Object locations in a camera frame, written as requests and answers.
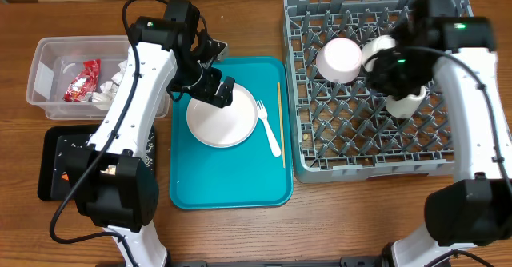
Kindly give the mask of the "white plastic cup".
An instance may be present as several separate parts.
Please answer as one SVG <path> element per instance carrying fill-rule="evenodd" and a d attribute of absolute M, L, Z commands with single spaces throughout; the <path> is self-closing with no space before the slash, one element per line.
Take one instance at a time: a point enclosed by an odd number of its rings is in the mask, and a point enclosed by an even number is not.
<path fill-rule="evenodd" d="M 399 100 L 395 100 L 391 95 L 389 95 L 386 99 L 386 109 L 393 117 L 411 118 L 422 103 L 425 96 L 425 86 L 420 88 L 418 95 L 409 94 Z"/>

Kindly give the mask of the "white plastic fork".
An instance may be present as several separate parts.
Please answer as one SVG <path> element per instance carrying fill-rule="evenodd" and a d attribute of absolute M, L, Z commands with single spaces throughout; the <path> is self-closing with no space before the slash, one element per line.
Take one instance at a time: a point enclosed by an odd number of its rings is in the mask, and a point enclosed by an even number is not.
<path fill-rule="evenodd" d="M 274 157 L 280 157 L 282 155 L 282 151 L 278 145 L 276 137 L 274 136 L 274 132 L 270 127 L 270 123 L 268 122 L 268 113 L 266 111 L 266 108 L 261 100 L 256 101 L 256 103 L 258 119 L 262 121 L 263 126 L 265 128 L 271 153 L 273 154 Z"/>

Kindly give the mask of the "wooden chopstick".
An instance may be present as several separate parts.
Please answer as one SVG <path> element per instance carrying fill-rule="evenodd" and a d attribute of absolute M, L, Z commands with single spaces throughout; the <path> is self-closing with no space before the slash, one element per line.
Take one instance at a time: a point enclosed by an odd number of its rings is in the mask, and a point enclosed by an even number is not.
<path fill-rule="evenodd" d="M 277 91 L 278 91 L 278 111 L 279 111 L 279 123 L 280 123 L 282 165 L 283 165 L 283 169 L 286 169 L 286 151 L 285 151 L 284 125 L 283 125 L 283 112 L 282 112 L 282 93 L 281 93 L 280 82 L 277 82 Z"/>

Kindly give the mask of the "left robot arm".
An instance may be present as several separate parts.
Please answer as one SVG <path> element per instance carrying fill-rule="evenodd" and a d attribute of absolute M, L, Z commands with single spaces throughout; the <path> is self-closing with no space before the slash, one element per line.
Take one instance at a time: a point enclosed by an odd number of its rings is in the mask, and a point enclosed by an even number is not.
<path fill-rule="evenodd" d="M 153 218 L 158 183 L 146 166 L 146 146 L 164 94 L 177 92 L 216 107 L 232 102 L 233 78 L 222 78 L 214 62 L 227 44 L 198 24 L 203 16 L 140 17 L 126 26 L 130 47 L 119 90 L 87 146 L 65 157 L 78 212 L 112 237 L 127 266 L 169 266 Z"/>

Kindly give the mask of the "large white plate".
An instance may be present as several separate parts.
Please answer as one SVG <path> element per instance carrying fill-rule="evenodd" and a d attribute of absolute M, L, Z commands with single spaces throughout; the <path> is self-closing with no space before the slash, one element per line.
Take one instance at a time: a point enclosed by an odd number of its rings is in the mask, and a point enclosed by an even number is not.
<path fill-rule="evenodd" d="M 245 87 L 234 84 L 233 101 L 222 108 L 192 98 L 186 109 L 190 132 L 203 144 L 228 148 L 245 141 L 258 121 L 253 95 Z"/>

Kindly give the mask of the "red snack wrapper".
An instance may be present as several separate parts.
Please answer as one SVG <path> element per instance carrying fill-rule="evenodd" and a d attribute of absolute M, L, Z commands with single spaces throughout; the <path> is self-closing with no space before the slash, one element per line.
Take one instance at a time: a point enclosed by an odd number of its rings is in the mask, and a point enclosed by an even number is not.
<path fill-rule="evenodd" d="M 66 102 L 88 102 L 96 90 L 101 71 L 101 60 L 94 59 L 83 63 L 83 71 L 69 84 L 63 95 Z"/>

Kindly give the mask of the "pile of rice and nuts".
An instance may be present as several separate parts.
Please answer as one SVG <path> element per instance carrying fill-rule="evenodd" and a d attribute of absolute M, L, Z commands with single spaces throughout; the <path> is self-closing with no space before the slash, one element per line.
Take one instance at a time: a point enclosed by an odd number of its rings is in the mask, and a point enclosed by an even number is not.
<path fill-rule="evenodd" d="M 54 177 L 61 177 L 64 173 L 64 156 L 66 152 L 71 148 L 85 148 L 87 147 L 88 141 L 91 137 L 91 134 L 71 134 L 71 135 L 62 135 L 57 140 L 57 145 L 55 149 L 54 155 L 54 166 L 51 168 Z M 156 154 L 156 137 L 154 130 L 150 131 L 149 137 L 147 139 L 146 151 L 144 162 L 146 166 L 149 168 L 151 173 L 154 173 L 154 163 L 155 163 L 155 154 Z"/>

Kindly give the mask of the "white napkin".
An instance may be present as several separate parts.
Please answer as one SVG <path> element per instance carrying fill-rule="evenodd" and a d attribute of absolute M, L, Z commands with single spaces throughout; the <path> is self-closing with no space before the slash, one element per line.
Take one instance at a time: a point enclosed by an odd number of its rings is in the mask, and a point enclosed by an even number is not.
<path fill-rule="evenodd" d="M 120 62 L 118 64 L 119 71 L 111 78 L 111 80 L 116 84 L 119 85 L 123 79 L 124 73 L 126 71 L 127 66 L 127 60 Z"/>
<path fill-rule="evenodd" d="M 93 92 L 91 101 L 100 109 L 108 110 L 118 91 L 118 85 L 112 81 L 107 81 L 100 85 L 99 92 Z"/>

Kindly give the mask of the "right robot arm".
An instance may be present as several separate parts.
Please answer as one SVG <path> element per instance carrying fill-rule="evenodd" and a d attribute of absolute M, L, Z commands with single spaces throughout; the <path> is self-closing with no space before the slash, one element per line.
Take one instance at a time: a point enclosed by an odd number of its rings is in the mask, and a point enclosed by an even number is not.
<path fill-rule="evenodd" d="M 454 146 L 454 183 L 432 193 L 424 222 L 390 245 L 390 266 L 436 266 L 511 236 L 511 137 L 498 94 L 490 21 L 415 17 L 362 50 L 370 86 L 400 99 L 429 80 L 442 88 Z"/>

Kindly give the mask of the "small bowl with nuts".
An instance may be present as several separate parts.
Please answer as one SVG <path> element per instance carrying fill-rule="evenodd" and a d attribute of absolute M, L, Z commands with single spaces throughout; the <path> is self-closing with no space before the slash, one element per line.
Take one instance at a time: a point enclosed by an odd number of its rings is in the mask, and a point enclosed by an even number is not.
<path fill-rule="evenodd" d="M 362 51 L 347 38 L 328 41 L 316 55 L 318 72 L 326 80 L 334 83 L 353 81 L 360 72 Z"/>

